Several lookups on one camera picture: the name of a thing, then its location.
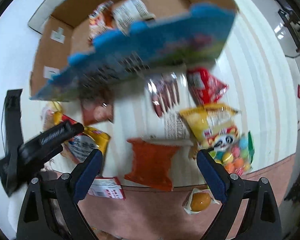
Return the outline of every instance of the striped tablecloth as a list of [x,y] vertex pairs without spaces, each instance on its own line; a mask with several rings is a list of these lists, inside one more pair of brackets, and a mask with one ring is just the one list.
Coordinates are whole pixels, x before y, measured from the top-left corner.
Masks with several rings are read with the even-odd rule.
[[[253,171],[267,167],[295,153],[297,145],[297,112],[290,69],[270,25],[251,0],[235,0],[238,13],[227,43],[210,72],[229,84],[221,101],[240,109],[234,121],[241,132],[251,131],[255,155]],[[94,125],[108,133],[111,140],[106,153],[103,176],[117,176],[122,185],[141,186],[125,180],[131,171],[132,150],[127,138],[138,137],[145,127],[142,115],[143,91],[140,83],[120,85],[114,104],[114,123]],[[44,102],[22,99],[25,139],[37,134],[40,120],[25,111],[41,109]],[[81,121],[78,102],[66,103],[65,114]],[[189,147],[179,150],[172,159],[170,177],[174,187],[205,183],[196,162],[188,158]],[[57,155],[52,167],[71,172],[74,164]]]

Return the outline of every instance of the brown cardboard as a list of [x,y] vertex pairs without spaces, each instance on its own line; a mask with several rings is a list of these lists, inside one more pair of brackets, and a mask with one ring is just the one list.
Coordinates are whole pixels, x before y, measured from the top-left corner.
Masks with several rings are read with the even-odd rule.
[[[67,65],[67,56],[75,52],[87,52],[89,46],[88,15],[102,2],[107,0],[65,0],[52,13],[45,26],[35,56],[33,73],[31,74],[31,96],[35,95],[46,83],[43,77],[44,66],[63,69]],[[115,7],[125,0],[111,0]],[[149,12],[156,19],[166,18],[188,11],[191,3],[211,2],[220,7],[237,10],[233,0],[142,0]],[[50,38],[52,30],[63,28],[64,44]]]

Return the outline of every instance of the red snack package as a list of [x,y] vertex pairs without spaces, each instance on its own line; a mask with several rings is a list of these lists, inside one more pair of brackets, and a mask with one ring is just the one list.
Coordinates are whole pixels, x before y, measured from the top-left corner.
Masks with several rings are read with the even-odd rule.
[[132,171],[125,179],[164,191],[172,190],[172,181],[168,177],[171,158],[179,146],[158,145],[140,138],[128,139],[132,144]]
[[229,87],[202,67],[188,70],[187,79],[189,90],[197,105],[217,102]]

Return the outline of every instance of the silver screw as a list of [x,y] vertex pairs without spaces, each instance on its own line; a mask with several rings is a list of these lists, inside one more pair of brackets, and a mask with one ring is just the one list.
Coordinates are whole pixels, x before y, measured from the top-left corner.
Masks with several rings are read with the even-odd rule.
[[68,179],[70,177],[69,173],[64,173],[61,175],[61,179]]
[[267,184],[269,182],[269,180],[265,177],[262,177],[261,182],[264,183],[264,184]]
[[32,183],[32,184],[36,184],[38,181],[39,181],[38,178],[33,178],[33,179],[31,179],[31,183]]
[[230,178],[233,179],[233,180],[236,180],[236,179],[239,178],[239,176],[237,174],[235,174],[235,173],[231,173],[230,174]]

